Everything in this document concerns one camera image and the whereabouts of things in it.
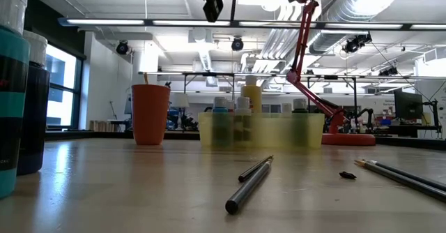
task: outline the lamp base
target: lamp base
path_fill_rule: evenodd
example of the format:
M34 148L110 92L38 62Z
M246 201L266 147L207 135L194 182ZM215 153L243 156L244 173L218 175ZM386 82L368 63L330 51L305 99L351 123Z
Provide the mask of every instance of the lamp base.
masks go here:
M339 146L375 146L376 139L368 134L323 134L322 144Z

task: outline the wall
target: wall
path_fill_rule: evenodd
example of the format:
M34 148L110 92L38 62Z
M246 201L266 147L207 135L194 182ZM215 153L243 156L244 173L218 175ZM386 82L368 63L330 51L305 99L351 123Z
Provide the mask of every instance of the wall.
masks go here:
M86 33L85 55L79 129L88 129L90 120L114 119L110 101L118 119L129 118L124 109L132 65L98 42L92 32Z
M418 59L415 62L415 74L416 76L436 76L446 77L446 59L437 59L435 61L423 62L423 58ZM415 86L423 93L427 98L438 101L438 120L441 126L446 126L446 83L444 80L419 80L416 81ZM424 106L423 111L431 114L431 120L433 123L433 113L429 106ZM443 129L443 138L446 137L446 130ZM435 132L418 131L418 137L423 138L437 138L438 135Z

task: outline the window frame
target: window frame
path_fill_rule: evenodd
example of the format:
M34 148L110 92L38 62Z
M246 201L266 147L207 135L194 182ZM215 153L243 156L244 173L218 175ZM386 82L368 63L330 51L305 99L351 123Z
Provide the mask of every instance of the window frame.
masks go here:
M75 71L75 85L74 89L61 86L55 83L49 83L49 87L57 90L67 91L72 93L72 111L71 111L71 125L47 125L48 130L62 130L62 129L78 129L79 128L79 111L80 111L80 98L81 98L81 88L82 88L82 69L84 67L84 58L75 56L69 53L67 50L60 48L54 43L48 42L48 45L55 47L56 49L66 52L67 54L76 58L76 71Z

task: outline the yellow bottle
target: yellow bottle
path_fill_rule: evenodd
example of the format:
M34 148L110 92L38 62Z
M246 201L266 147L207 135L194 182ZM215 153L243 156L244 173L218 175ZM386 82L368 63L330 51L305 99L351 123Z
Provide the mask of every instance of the yellow bottle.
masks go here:
M256 83L256 76L246 76L246 85L242 87L242 96L249 98L249 108L253 113L262 113L262 90Z

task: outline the black pencil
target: black pencil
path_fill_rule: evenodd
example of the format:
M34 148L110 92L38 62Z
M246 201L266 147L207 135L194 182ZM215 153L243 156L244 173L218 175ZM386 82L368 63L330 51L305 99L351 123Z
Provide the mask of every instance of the black pencil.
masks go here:
M378 173L378 174L386 176L387 178L390 178L396 182L399 182L405 186L408 186L409 188L420 191L421 193L424 193L425 195L429 195L437 200L440 200L441 202L446 202L446 193L442 190L438 190L437 188L434 188L434 187L431 187L424 183L421 183L419 181L410 179L404 175L387 170L383 167L379 167L373 163L368 163L364 160L355 160L355 163L361 167L365 167L368 170L371 170L375 173Z
M260 168L260 166L262 166L264 163L266 163L268 160L270 160L272 158L274 158L274 155L268 156L267 158L256 163L254 166L250 167L248 170L246 170L245 172L243 172L242 174L240 174L238 176L238 181L244 182L244 181L248 180L248 178L250 178L253 175L253 173L255 173L255 171L258 168Z
M235 192L231 198L226 201L224 208L231 215L237 213L239 208L243 205L252 191L256 186L262 181L265 175L271 168L272 159L267 160L260 168L255 171L251 178L249 178L238 190Z
M403 176L408 177L410 179L414 179L416 181L419 181L420 183L424 183L424 184L432 186L432 187L434 187L436 189L439 189L439 190L442 190L442 191L446 191L446 185L444 183L441 183L441 182L438 182L438 181L434 181L434 180L429 179L429 178L417 176L417 175L411 174L409 172L406 172L404 170L400 170L400 169L397 169L395 167L391 167L391 166L379 163L379 162L377 162L375 160L366 160L366 161L368 163L373 163L376 166L383 167L383 168L385 168L387 170L393 171L393 172L395 172L397 174L403 175Z

